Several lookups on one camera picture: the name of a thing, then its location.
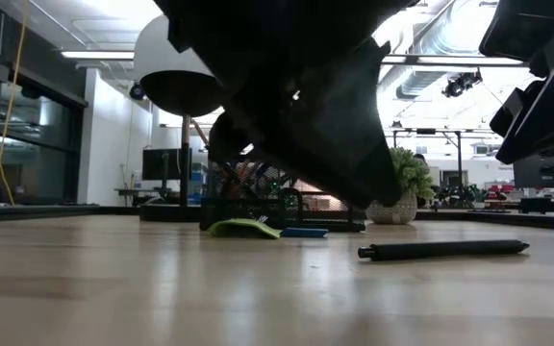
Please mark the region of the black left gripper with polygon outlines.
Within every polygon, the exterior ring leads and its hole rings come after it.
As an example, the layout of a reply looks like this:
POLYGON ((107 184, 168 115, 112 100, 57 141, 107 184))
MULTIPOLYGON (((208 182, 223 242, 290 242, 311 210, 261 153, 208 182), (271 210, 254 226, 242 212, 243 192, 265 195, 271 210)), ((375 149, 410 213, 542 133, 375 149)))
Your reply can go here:
POLYGON ((400 199, 376 100, 390 47, 373 35, 418 0, 154 1, 221 87, 211 161, 251 148, 357 207, 400 199))

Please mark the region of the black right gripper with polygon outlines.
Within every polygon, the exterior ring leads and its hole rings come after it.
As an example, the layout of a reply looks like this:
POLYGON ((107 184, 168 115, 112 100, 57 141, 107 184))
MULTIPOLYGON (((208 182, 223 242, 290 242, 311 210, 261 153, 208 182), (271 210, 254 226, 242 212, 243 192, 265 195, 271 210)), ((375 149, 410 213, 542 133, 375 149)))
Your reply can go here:
POLYGON ((503 163, 554 156, 554 83, 545 81, 545 52, 553 39, 554 0, 497 0, 480 53, 530 62, 538 78, 526 89, 516 87, 491 120, 491 130, 503 138, 495 154, 503 163))

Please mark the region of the blue eraser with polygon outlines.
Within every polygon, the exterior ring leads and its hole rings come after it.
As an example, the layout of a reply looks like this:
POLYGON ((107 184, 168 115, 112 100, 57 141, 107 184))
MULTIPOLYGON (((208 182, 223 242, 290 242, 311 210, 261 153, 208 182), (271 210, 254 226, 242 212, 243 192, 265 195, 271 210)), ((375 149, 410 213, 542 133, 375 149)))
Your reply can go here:
POLYGON ((288 227, 280 232, 280 237, 323 238, 327 234, 327 229, 288 227))

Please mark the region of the green sticky note pad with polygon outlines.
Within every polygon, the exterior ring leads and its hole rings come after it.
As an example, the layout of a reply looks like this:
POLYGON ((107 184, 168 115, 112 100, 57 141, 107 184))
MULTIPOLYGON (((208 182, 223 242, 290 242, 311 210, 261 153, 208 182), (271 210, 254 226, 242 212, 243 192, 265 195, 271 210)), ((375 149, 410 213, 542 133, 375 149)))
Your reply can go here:
POLYGON ((280 230, 253 219, 235 218, 214 223, 209 229, 211 237, 278 239, 280 230))

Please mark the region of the black scale pen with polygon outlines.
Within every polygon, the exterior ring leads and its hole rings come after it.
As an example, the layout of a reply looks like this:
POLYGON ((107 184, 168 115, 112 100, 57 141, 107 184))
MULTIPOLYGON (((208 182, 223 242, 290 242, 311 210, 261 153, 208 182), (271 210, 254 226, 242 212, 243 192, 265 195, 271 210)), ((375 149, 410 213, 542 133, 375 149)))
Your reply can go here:
POLYGON ((362 260, 422 260, 430 258, 515 255, 530 245, 517 239, 424 243, 370 244, 357 251, 362 260))

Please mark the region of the black mesh desk organizer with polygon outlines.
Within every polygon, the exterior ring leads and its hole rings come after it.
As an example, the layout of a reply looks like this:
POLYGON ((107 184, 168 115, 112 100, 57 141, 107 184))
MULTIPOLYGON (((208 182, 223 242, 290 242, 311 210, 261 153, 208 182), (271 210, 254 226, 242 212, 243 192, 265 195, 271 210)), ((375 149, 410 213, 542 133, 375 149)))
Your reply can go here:
POLYGON ((266 162, 239 157, 211 162, 201 200, 200 229, 231 218, 262 221, 275 229, 365 230, 365 212, 266 162))

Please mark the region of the background wide black monitor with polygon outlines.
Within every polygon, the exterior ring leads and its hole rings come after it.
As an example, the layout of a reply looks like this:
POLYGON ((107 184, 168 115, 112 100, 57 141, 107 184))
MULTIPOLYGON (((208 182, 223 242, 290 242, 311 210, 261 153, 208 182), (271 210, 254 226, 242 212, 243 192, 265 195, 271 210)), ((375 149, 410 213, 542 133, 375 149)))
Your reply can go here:
POLYGON ((554 188, 554 157, 532 156, 513 164, 516 188, 554 188))

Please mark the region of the black ceiling spotlight cluster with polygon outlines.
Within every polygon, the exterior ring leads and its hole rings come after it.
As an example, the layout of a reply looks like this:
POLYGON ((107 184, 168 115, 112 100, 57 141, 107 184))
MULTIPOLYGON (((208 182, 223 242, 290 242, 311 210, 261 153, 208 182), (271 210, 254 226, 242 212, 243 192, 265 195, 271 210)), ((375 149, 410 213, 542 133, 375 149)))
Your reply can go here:
POLYGON ((447 80, 447 85, 441 91, 441 94, 447 98, 459 97, 464 92, 472 89, 475 85, 482 82, 483 77, 479 69, 475 72, 463 72, 449 78, 447 80))

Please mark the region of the artificial green potted plant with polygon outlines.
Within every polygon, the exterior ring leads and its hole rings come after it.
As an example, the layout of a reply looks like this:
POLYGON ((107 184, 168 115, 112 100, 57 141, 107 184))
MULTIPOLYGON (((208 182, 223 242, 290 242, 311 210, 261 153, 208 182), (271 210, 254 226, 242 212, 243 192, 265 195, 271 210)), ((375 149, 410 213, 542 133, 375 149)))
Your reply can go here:
POLYGON ((419 205, 426 206, 436 193, 432 188, 430 168, 423 156, 403 147, 390 148, 397 184, 401 189, 400 200, 391 207, 372 202, 365 216, 374 224, 406 225, 417 214, 419 205))

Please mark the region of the background monitor on stand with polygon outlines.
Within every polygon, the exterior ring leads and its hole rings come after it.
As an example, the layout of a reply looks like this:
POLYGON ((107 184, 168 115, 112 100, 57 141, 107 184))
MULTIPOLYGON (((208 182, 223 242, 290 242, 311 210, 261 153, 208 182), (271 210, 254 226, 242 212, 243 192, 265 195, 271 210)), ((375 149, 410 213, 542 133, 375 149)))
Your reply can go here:
POLYGON ((160 181, 162 187, 168 181, 183 179, 183 172, 191 178, 191 152, 183 163, 182 149, 147 149, 142 151, 141 177, 144 181, 160 181))

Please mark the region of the white globe desk lamp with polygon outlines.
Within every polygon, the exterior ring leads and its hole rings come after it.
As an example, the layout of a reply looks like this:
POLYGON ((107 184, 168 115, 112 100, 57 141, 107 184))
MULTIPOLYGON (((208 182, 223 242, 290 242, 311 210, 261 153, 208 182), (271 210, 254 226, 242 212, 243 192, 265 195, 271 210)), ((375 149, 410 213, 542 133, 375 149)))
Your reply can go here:
MULTIPOLYGON (((176 49, 169 40, 169 20, 160 15, 140 32, 136 45, 134 66, 145 95, 158 110, 182 118, 180 145, 183 163, 189 159, 191 119, 206 115, 220 107, 221 87, 199 56, 191 48, 176 49)), ((168 181, 157 187, 159 197, 141 207, 169 205, 182 210, 189 204, 189 182, 183 179, 168 181)))

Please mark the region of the black background rig frame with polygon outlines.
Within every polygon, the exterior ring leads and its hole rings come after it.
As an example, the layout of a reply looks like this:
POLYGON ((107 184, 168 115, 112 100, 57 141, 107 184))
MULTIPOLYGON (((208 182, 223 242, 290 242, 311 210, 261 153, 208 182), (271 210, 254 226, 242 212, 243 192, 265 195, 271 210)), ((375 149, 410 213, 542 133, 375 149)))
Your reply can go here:
POLYGON ((463 157, 462 157, 462 131, 454 129, 433 129, 433 128, 403 128, 403 129, 392 129, 391 130, 391 140, 392 146, 397 147, 397 138, 400 133, 406 134, 416 134, 417 136, 426 136, 431 137, 435 135, 442 135, 445 137, 453 146, 457 148, 457 163, 458 163, 458 178, 459 178, 459 190, 464 188, 464 173, 463 173, 463 157))

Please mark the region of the silver ceiling air duct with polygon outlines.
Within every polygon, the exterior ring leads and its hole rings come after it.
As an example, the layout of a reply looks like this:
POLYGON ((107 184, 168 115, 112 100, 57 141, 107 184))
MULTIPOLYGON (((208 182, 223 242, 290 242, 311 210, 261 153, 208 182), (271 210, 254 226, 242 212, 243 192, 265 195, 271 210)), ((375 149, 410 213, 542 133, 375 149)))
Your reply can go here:
MULTIPOLYGON (((418 55, 478 55, 478 46, 494 13, 480 7, 482 0, 455 0, 415 40, 411 52, 418 55)), ((444 72, 406 69, 407 78, 396 89, 399 99, 416 99, 421 92, 444 76, 444 72)))

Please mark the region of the black aluminium table frame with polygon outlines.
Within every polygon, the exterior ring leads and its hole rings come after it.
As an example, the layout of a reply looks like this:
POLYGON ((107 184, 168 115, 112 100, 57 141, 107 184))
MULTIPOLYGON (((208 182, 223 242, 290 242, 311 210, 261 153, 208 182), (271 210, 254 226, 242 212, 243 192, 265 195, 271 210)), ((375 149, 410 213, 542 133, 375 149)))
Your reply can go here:
MULTIPOLYGON (((142 221, 173 222, 173 223, 201 223, 212 224, 209 214, 199 207, 188 207, 184 210, 169 205, 146 206, 140 208, 129 207, 100 207, 100 206, 21 206, 0 207, 0 221, 24 220, 37 218, 55 218, 67 216, 87 215, 125 215, 137 216, 142 221)), ((361 222, 365 219, 362 211, 309 211, 305 210, 301 218, 286 215, 277 215, 267 211, 268 220, 291 223, 297 227, 304 224, 313 224, 317 227, 326 227, 334 232, 356 232, 361 229, 361 222)), ((416 221, 454 221, 479 222, 500 225, 522 226, 554 230, 554 215, 472 212, 464 210, 441 210, 418 212, 416 221)))

